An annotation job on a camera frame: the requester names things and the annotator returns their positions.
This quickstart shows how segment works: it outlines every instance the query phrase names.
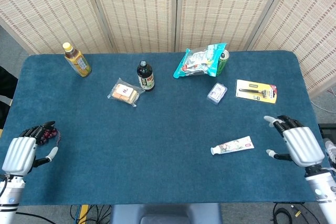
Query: blue felt tablecloth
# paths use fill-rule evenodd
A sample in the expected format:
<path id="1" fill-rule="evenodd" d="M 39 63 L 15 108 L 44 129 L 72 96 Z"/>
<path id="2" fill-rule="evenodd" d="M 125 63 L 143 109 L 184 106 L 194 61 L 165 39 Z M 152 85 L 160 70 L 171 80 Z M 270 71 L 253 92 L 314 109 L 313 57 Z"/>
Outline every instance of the blue felt tablecloth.
<path id="1" fill-rule="evenodd" d="M 289 115 L 321 140 L 295 55 L 231 52 L 219 77 L 174 79 L 183 55 L 86 55 L 92 66 L 86 78 L 63 55 L 29 57 L 0 141 L 0 158 L 12 138 L 45 121 L 56 121 L 62 140 L 55 159 L 25 177 L 22 204 L 314 200 L 304 169 L 265 152 L 287 150 L 264 115 Z M 119 77 L 139 84 L 141 59 L 153 67 L 155 89 L 142 94 L 136 108 L 107 99 Z M 277 103 L 235 97 L 237 79 L 276 85 Z M 206 98 L 216 82 L 228 87 L 219 105 Z M 253 150 L 211 155 L 211 147 L 247 135 Z M 54 142 L 39 147 L 37 157 Z"/>

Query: gray carpet floor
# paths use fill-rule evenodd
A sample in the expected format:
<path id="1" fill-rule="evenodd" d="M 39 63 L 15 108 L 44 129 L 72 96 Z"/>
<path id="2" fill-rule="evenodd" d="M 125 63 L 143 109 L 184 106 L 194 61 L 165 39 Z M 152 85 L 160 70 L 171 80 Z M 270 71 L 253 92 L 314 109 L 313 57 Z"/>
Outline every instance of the gray carpet floor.
<path id="1" fill-rule="evenodd" d="M 27 52 L 0 26 L 0 65 L 10 73 L 19 78 L 22 63 L 28 57 Z M 9 102 L 9 99 L 0 96 L 0 100 Z M 322 95 L 313 100 L 313 102 L 328 110 L 336 111 L 336 97 L 330 92 L 324 92 Z M 336 123 L 336 113 L 328 113 L 314 107 L 319 123 Z M 222 204 L 222 215 L 224 224 L 267 224 L 272 223 L 272 202 L 264 203 L 232 203 Z M 289 205 L 281 205 L 288 209 L 293 215 Z M 306 206 L 317 216 L 321 224 L 327 224 L 319 206 L 315 202 L 308 202 Z M 69 214 L 70 206 L 20 206 L 19 211 L 44 216 L 57 224 L 73 223 Z M 312 216 L 306 211 L 302 211 L 307 217 L 310 224 L 317 223 Z M 89 217 L 95 217 L 97 213 L 92 211 Z M 16 216 L 14 224 L 34 223 L 45 224 L 44 220 L 34 217 Z M 287 224 L 288 220 L 284 216 L 279 216 L 279 224 Z M 299 216 L 293 219 L 293 223 L 306 223 Z"/>

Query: robotic hand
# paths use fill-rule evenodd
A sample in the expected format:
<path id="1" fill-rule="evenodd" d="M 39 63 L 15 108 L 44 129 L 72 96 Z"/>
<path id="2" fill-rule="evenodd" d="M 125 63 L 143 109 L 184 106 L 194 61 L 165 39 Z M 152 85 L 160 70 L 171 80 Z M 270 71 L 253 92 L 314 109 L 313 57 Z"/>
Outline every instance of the robotic hand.
<path id="1" fill-rule="evenodd" d="M 319 206 L 328 223 L 336 223 L 336 183 L 328 171 L 333 168 L 322 168 L 324 153 L 316 138 L 308 127 L 286 115 L 275 119 L 264 116 L 270 127 L 275 127 L 283 137 L 289 154 L 278 154 L 266 150 L 270 157 L 279 160 L 293 161 L 305 168 L 305 178 L 312 189 Z"/>
<path id="2" fill-rule="evenodd" d="M 3 182 L 0 183 L 0 222 L 12 223 L 17 207 L 20 203 L 25 182 L 23 177 L 30 173 L 33 167 L 49 163 L 58 151 L 60 134 L 54 127 L 55 122 L 47 122 L 25 130 L 17 138 L 14 138 L 8 148 L 0 175 Z M 36 159 L 37 145 L 45 144 L 49 138 L 58 134 L 56 147 L 44 158 Z"/>

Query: green can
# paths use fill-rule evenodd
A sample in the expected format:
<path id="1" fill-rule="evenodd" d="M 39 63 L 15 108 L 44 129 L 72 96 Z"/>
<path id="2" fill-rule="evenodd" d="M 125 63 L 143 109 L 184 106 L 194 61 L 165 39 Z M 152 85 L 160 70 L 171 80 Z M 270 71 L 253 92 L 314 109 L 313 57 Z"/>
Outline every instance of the green can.
<path id="1" fill-rule="evenodd" d="M 220 55 L 220 58 L 218 60 L 218 67 L 217 67 L 216 76 L 219 76 L 222 73 L 226 62 L 229 60 L 229 57 L 230 57 L 229 52 L 227 50 L 224 50 L 222 52 L 222 54 Z"/>

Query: snack bag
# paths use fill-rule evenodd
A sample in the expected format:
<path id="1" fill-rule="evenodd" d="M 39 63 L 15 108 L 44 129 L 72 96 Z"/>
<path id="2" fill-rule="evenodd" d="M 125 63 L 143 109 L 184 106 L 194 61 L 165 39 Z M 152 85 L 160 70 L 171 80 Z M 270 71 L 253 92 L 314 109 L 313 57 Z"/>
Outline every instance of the snack bag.
<path id="1" fill-rule="evenodd" d="M 130 85 L 119 78 L 107 98 L 126 102 L 136 107 L 136 102 L 143 92 L 145 91 L 142 88 Z"/>
<path id="2" fill-rule="evenodd" d="M 218 61 L 225 49 L 226 43 L 208 45 L 206 48 L 187 48 L 185 55 L 174 72 L 173 77 L 208 74 L 216 76 Z"/>

